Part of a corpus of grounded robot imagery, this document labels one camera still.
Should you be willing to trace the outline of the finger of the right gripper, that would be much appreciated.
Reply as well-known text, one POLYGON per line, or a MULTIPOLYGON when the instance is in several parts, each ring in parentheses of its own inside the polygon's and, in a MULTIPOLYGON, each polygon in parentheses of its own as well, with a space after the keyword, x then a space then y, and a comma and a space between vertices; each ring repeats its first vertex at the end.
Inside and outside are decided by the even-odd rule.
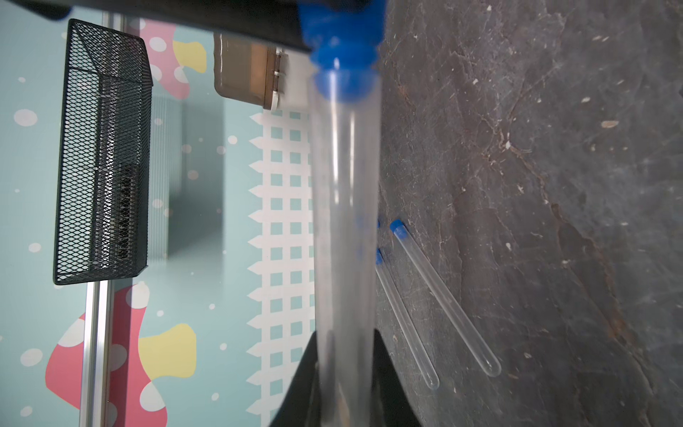
POLYGON ((78 6, 232 34, 301 53, 310 51, 302 39, 297 6, 278 1, 58 0, 15 4, 52 21, 67 18, 78 6))

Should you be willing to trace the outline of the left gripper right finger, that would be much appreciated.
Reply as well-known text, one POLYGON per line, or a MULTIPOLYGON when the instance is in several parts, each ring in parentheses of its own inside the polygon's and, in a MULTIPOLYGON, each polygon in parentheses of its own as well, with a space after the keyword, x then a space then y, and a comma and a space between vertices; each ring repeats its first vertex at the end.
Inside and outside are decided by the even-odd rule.
POLYGON ((421 427, 378 329, 374 331, 373 426, 421 427))

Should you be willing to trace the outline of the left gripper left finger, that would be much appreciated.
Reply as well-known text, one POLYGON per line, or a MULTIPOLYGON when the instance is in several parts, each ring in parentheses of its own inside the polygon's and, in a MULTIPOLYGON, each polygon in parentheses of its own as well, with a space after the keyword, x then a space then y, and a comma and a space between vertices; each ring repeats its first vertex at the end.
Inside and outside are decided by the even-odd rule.
POLYGON ((318 339, 311 335, 299 366, 270 427, 319 427, 318 339))

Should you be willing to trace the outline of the clear test tube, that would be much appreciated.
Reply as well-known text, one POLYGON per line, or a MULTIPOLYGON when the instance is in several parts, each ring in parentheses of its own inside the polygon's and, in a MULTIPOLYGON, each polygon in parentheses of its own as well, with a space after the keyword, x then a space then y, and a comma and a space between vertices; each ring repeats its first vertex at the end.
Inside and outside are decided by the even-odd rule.
POLYGON ((384 260, 383 264, 375 265, 375 272, 383 291, 388 297, 391 309, 398 320, 398 325, 406 338, 407 346, 423 377, 423 381, 425 381, 425 384, 430 390, 436 391, 440 386, 438 374, 426 352, 423 341, 412 322, 407 307, 398 292, 398 288, 391 277, 384 260))
POLYGON ((328 70, 311 83, 311 167, 321 423, 368 426, 375 329, 381 79, 328 70))
POLYGON ((430 291, 434 294, 441 309, 444 311, 484 373, 490 377, 501 375, 502 366, 494 355, 494 352, 492 352, 486 341, 468 318, 459 302, 457 302, 444 280, 441 279, 410 232, 408 231, 406 239, 399 240, 397 237, 396 239, 406 251, 408 258, 414 264, 414 267, 419 272, 428 288, 430 288, 430 291))

